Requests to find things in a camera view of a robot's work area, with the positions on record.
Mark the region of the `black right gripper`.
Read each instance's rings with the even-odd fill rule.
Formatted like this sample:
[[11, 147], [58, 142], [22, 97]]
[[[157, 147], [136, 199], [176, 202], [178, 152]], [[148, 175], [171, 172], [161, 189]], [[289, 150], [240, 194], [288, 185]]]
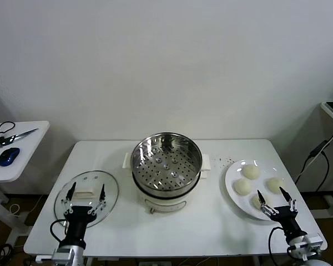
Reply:
[[279, 187], [279, 189], [284, 196], [285, 201], [287, 202], [286, 206], [275, 207], [275, 209], [272, 208], [266, 203], [265, 198], [259, 190], [257, 190], [258, 199], [260, 202], [260, 210], [266, 216], [270, 217], [272, 221], [281, 224], [284, 230], [286, 242], [289, 244], [293, 239], [305, 236], [307, 233], [300, 228], [296, 221], [296, 216], [298, 214], [296, 200], [292, 199], [290, 194], [282, 187]]

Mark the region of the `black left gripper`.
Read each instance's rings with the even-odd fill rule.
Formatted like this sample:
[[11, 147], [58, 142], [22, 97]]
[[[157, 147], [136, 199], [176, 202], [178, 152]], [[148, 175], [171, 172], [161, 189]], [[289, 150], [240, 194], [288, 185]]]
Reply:
[[102, 185], [97, 204], [94, 207], [91, 206], [73, 206], [72, 198], [74, 195], [76, 182], [74, 182], [71, 188], [68, 190], [64, 199], [61, 200], [61, 204], [64, 207], [64, 217], [67, 220], [69, 226], [65, 238], [60, 241], [59, 247], [65, 245], [76, 245], [81, 248], [86, 247], [84, 241], [87, 225], [90, 222], [96, 220], [97, 215], [105, 209], [106, 194], [105, 184]]

